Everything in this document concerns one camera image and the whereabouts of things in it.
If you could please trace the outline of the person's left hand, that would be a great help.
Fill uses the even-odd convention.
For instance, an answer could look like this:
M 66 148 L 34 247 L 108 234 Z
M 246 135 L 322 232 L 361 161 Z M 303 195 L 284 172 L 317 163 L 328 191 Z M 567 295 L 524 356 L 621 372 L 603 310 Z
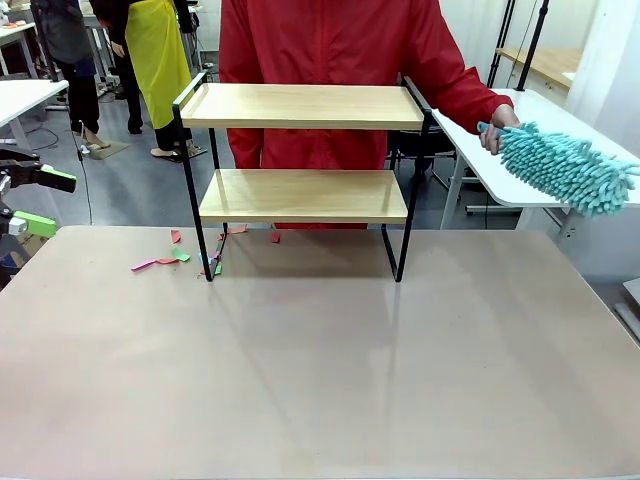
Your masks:
M 481 145 L 492 155 L 497 155 L 502 142 L 500 131 L 510 127 L 519 128 L 520 120 L 512 106 L 501 104 L 492 114 L 488 127 L 480 134 Z

